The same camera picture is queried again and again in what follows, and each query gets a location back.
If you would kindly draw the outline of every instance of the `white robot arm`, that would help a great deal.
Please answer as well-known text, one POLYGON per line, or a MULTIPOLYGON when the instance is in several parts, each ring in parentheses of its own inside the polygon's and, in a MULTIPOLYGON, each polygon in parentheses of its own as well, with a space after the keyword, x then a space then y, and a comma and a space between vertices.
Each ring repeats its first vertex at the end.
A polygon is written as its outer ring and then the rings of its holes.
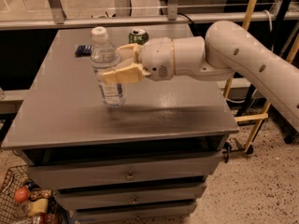
POLYGON ((142 77, 158 81, 189 76, 216 81, 238 72, 299 131, 299 70, 233 22, 215 22, 205 40, 158 38, 142 47, 129 45, 129 50, 133 55, 120 50, 129 59, 116 70, 99 74, 98 79, 106 83, 135 83, 142 77))

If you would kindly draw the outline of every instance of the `plastic bottle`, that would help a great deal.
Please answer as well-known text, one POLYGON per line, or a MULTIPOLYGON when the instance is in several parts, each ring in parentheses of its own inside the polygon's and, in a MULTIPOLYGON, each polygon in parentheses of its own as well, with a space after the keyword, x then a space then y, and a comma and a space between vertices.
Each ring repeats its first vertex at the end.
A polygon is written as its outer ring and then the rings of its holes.
MULTIPOLYGON (((117 65, 120 62, 120 54, 116 47, 108 40, 105 27, 95 27, 92 29, 93 51, 91 54, 93 71, 95 74, 103 72, 104 69, 117 65)), ((126 100, 126 85, 107 85, 98 81, 102 94, 103 103, 109 107, 119 107, 126 100)))

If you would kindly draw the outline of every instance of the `bottle cap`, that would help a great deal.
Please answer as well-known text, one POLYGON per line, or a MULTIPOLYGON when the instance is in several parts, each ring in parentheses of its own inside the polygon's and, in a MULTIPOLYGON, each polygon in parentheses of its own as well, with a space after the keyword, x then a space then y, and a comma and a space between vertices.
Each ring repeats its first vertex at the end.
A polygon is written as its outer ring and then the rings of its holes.
POLYGON ((108 40, 108 33, 105 27, 97 26, 92 29, 93 42, 103 43, 108 40))

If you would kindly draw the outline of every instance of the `floor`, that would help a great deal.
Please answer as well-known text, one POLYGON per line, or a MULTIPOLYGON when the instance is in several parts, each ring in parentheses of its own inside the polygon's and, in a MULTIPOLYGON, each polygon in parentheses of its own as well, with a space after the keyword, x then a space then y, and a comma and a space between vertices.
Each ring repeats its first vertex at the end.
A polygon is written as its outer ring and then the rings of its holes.
MULTIPOLYGON (((6 0, 0 3, 0 18, 6 15, 8 20, 16 19, 14 7, 22 6, 24 0, 6 0)), ((90 16, 113 14, 112 0, 96 1, 102 8, 93 9, 93 0, 63 0, 70 17, 86 18, 90 16)), ((47 14, 47 4, 43 4, 41 11, 28 10, 18 19, 40 18, 41 13, 47 14)), ((235 138, 245 144, 252 126, 241 126, 240 132, 229 138, 235 143, 235 138)), ((164 217, 139 220, 138 224, 294 224, 299 223, 299 145, 294 141, 286 145, 283 141, 284 133, 278 126, 274 114, 271 114, 256 140, 253 143, 254 152, 248 156, 243 152, 236 152, 228 163, 220 163, 215 173, 207 180, 207 189, 193 214, 189 217, 164 217)), ((16 165, 23 165, 22 159, 11 151, 0 151, 0 184, 3 182, 7 169, 16 165)))

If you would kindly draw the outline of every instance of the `can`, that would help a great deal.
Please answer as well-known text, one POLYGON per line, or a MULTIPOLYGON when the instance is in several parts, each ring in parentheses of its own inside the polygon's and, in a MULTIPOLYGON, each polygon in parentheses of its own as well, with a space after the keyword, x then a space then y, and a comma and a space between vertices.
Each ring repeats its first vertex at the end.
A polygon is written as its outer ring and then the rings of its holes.
POLYGON ((149 34, 145 29, 134 27, 129 34, 129 43, 145 44, 149 41, 149 34))

